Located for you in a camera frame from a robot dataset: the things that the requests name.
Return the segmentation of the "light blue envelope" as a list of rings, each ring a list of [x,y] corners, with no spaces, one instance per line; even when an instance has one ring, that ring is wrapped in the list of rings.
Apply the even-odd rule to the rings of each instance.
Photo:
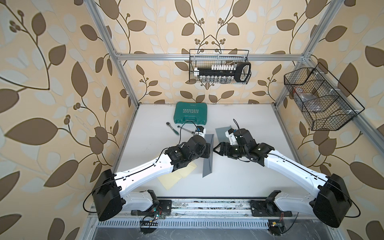
[[[222,143],[222,142],[229,143],[230,142],[229,138],[226,136],[226,132],[228,132],[230,129],[232,129],[231,126],[221,127],[221,128],[215,129],[216,136],[218,138],[219,143]]]

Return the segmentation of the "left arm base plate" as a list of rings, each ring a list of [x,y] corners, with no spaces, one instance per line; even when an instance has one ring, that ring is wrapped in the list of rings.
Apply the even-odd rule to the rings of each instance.
[[[131,207],[132,216],[161,216],[166,217],[171,214],[172,200],[159,200],[153,190],[147,190],[130,194],[134,205]]]

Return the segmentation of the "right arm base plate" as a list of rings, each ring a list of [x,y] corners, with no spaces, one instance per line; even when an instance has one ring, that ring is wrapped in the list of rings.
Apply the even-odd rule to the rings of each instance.
[[[292,217],[291,211],[281,211],[274,200],[280,190],[273,191],[266,199],[250,200],[250,207],[253,217]]]

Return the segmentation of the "dark grey envelope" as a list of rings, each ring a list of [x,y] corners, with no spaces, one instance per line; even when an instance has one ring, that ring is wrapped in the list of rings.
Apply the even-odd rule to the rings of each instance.
[[[205,135],[205,140],[207,146],[204,153],[203,161],[203,178],[208,176],[213,171],[213,143],[214,143],[214,134]]]

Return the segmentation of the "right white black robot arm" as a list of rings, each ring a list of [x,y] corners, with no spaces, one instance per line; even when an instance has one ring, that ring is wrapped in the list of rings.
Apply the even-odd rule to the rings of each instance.
[[[248,161],[274,170],[307,191],[306,195],[285,192],[273,194],[273,203],[282,212],[294,211],[317,217],[324,224],[338,228],[353,205],[347,186],[340,176],[313,171],[281,154],[266,143],[257,143],[246,129],[230,129],[228,142],[214,147],[214,153]]]

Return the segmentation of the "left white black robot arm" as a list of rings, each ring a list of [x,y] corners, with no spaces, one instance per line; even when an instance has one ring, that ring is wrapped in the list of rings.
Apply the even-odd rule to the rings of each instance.
[[[153,191],[132,191],[155,178],[185,168],[198,158],[207,159],[210,152],[211,144],[196,135],[187,142],[165,148],[158,158],[136,168],[118,173],[102,172],[91,191],[98,220],[109,220],[124,208],[141,212],[155,208],[158,199]]]

